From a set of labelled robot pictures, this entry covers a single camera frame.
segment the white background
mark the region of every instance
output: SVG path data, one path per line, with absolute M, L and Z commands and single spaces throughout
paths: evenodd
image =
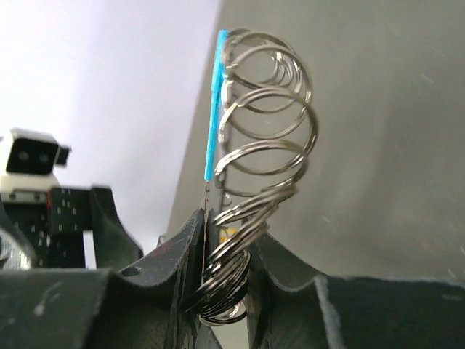
M 168 225 L 218 9 L 219 0 L 0 3 L 0 127 L 70 145 L 61 184 L 111 185 L 145 252 Z

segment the metal coil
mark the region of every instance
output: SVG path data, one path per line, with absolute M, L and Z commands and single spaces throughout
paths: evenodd
M 245 51 L 235 53 L 238 47 Z M 250 57 L 266 52 L 274 63 L 271 77 L 254 82 L 239 74 L 238 69 Z M 219 122 L 218 143 L 221 159 L 214 171 L 214 183 L 220 191 L 219 214 L 214 219 L 218 227 L 241 221 L 242 226 L 226 242 L 220 244 L 207 258 L 203 272 L 203 284 L 190 300 L 190 307 L 209 326 L 235 323 L 246 316 L 244 298 L 247 293 L 247 272 L 250 254 L 246 248 L 268 231 L 267 219 L 278 209 L 279 203 L 296 192 L 297 182 L 308 167 L 307 157 L 318 136 L 318 120 L 311 106 L 312 80 L 305 64 L 283 40 L 268 33 L 236 29 L 230 31 L 222 50 L 225 79 L 222 86 L 224 114 Z M 240 94 L 238 87 L 246 88 Z M 269 97 L 281 97 L 287 101 L 274 108 L 260 108 L 257 102 Z M 234 118 L 239 109 L 251 113 L 274 114 L 298 103 L 302 106 L 292 124 L 272 135 L 260 135 L 240 125 Z M 308 137 L 303 145 L 283 138 L 308 120 Z M 233 130 L 252 139 L 234 150 L 230 149 Z M 272 170 L 259 170 L 240 164 L 238 160 L 253 153 L 269 150 L 285 150 L 294 154 L 291 160 Z M 228 188 L 227 168 L 235 167 L 244 174 L 275 176 L 289 173 L 284 180 L 258 192 Z M 230 207 L 231 196 L 242 202 Z

